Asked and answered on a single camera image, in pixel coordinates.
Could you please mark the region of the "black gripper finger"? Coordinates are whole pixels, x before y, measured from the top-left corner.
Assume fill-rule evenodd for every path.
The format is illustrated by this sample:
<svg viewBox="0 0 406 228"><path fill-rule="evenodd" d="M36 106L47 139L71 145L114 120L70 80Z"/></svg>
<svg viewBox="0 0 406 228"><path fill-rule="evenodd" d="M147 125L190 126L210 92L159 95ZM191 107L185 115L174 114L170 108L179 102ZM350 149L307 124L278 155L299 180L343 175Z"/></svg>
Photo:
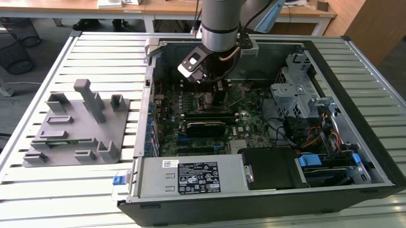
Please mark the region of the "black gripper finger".
<svg viewBox="0 0 406 228"><path fill-rule="evenodd" d="M213 92L213 105L219 107L226 99L227 95L227 82L217 82L214 85L214 92Z"/></svg>

